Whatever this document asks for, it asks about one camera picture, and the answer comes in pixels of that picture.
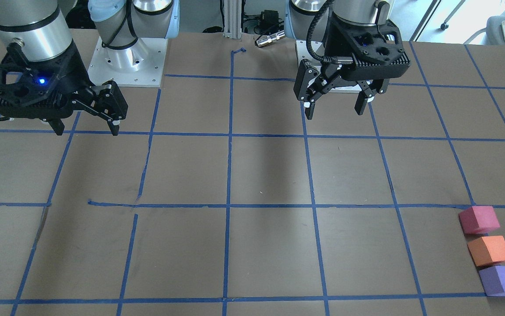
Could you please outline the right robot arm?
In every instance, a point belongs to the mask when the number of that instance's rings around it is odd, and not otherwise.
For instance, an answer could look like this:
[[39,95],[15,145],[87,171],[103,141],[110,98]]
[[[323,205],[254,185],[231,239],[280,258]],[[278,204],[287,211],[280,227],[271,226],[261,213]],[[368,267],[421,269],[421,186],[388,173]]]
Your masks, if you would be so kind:
[[126,119],[128,104],[118,80],[162,66],[144,42],[167,41],[180,29],[178,0],[90,0],[90,19],[99,32],[106,81],[92,82],[55,0],[0,0],[0,121],[38,119],[57,135],[63,119],[85,111],[106,121],[112,135]]

